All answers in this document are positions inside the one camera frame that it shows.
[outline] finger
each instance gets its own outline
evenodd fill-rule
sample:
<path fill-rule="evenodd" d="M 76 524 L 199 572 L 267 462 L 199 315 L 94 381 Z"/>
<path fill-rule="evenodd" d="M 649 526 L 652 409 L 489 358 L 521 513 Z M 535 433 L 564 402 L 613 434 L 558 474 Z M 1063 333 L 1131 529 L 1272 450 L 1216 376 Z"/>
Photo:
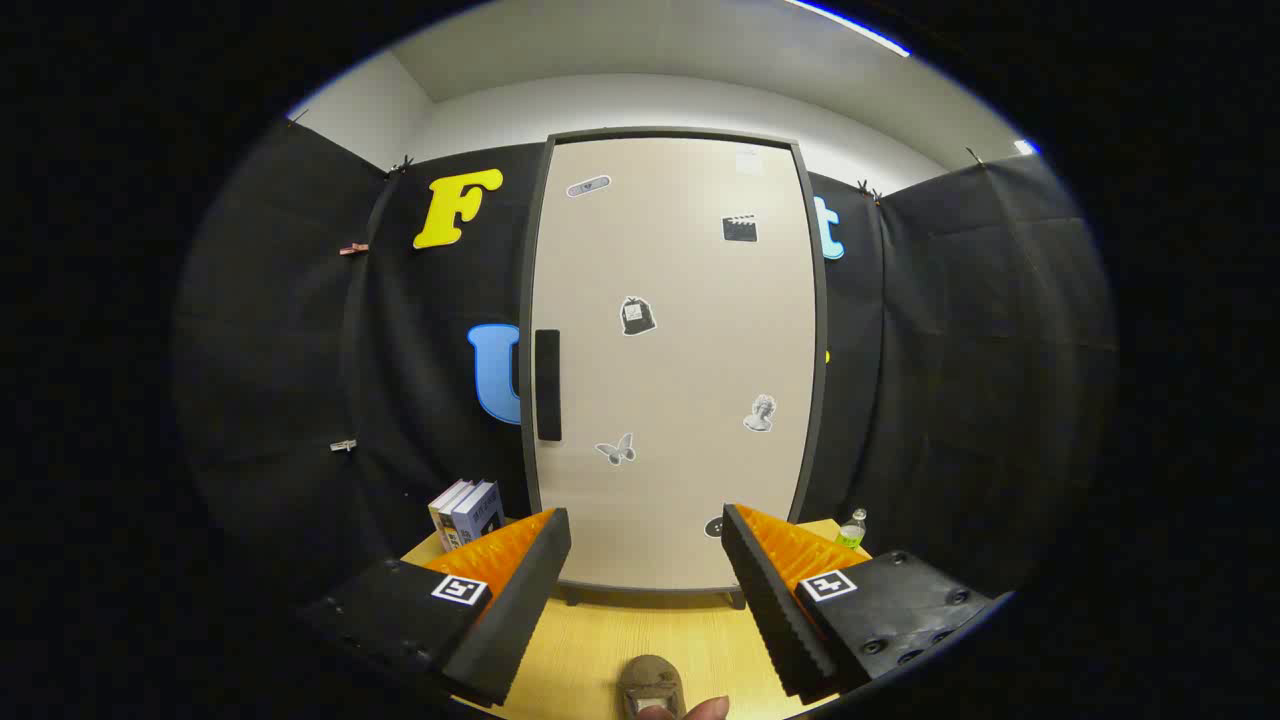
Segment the finger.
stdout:
<path fill-rule="evenodd" d="M 675 716 L 666 707 L 660 705 L 650 705 L 640 712 L 636 712 L 636 720 L 676 720 Z"/>
<path fill-rule="evenodd" d="M 685 720 L 724 720 L 726 717 L 728 717 L 728 696 L 704 700 L 685 715 Z"/>

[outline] statue bust sticker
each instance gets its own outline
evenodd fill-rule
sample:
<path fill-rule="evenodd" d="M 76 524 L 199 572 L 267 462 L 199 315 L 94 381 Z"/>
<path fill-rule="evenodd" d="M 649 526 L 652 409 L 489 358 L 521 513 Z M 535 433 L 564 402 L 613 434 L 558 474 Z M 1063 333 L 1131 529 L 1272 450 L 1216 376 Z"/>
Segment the statue bust sticker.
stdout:
<path fill-rule="evenodd" d="M 773 413 L 778 404 L 772 395 L 760 395 L 751 404 L 751 414 L 742 418 L 742 425 L 756 433 L 767 433 L 773 429 Z"/>

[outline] bottle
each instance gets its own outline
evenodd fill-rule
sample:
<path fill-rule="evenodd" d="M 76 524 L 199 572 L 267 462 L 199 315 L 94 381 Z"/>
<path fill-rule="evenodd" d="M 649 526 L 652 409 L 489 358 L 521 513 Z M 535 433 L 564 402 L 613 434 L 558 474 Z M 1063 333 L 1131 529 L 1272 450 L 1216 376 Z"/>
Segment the bottle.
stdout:
<path fill-rule="evenodd" d="M 836 536 L 836 542 L 840 544 L 858 550 L 858 546 L 863 544 L 863 537 L 867 536 L 867 511 L 859 507 L 854 510 L 854 516 L 849 519 L 847 523 L 840 527 L 840 534 Z"/>

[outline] black curtain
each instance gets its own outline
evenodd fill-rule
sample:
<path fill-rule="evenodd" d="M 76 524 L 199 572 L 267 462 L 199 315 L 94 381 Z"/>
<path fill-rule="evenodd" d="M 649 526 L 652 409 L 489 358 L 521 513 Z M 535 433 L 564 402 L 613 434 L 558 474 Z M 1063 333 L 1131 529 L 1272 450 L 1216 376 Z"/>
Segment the black curtain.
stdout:
<path fill-rule="evenodd" d="M 1115 372 L 1108 288 L 1037 156 L 881 201 L 881 380 L 852 505 L 868 550 L 1014 589 L 1084 496 Z"/>
<path fill-rule="evenodd" d="M 339 356 L 361 259 L 338 251 L 366 242 L 384 178 L 307 128 L 273 127 L 209 210 L 175 305 L 192 473 L 236 561 L 291 600 L 388 552 L 374 514 L 388 489 L 329 450 L 355 437 Z"/>
<path fill-rule="evenodd" d="M 881 364 L 884 249 L 879 211 L 865 192 L 809 173 L 813 193 L 838 222 L 828 224 L 844 254 L 827 272 L 827 383 L 822 424 L 800 521 L 847 518 L 850 482 L 863 455 Z"/>
<path fill-rule="evenodd" d="M 541 151 L 543 143 L 516 145 L 411 165 L 378 223 L 352 340 L 360 454 L 421 488 L 426 502 L 458 478 L 485 478 L 498 483 L 508 515 L 530 510 L 520 425 L 480 405 L 467 333 L 520 324 L 520 259 Z M 470 222 L 453 217 L 461 238 L 415 249 L 433 197 L 428 186 L 488 169 L 502 172 L 502 186 L 484 191 Z M 433 530 L 425 507 L 419 541 Z"/>

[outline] yellow letter f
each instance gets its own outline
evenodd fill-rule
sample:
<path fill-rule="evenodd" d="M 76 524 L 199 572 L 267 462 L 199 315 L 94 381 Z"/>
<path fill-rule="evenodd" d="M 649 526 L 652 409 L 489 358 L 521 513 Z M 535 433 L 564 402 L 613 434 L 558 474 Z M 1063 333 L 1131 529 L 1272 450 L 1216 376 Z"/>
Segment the yellow letter f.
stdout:
<path fill-rule="evenodd" d="M 438 178 L 429 186 L 431 204 L 426 208 L 426 223 L 422 232 L 413 238 L 413 247 L 435 247 L 452 245 L 462 237 L 462 231 L 453 227 L 453 215 L 461 215 L 463 223 L 471 222 L 480 211 L 480 187 L 462 192 L 467 186 L 480 186 L 493 191 L 502 187 L 502 172 L 480 170 L 463 176 Z"/>

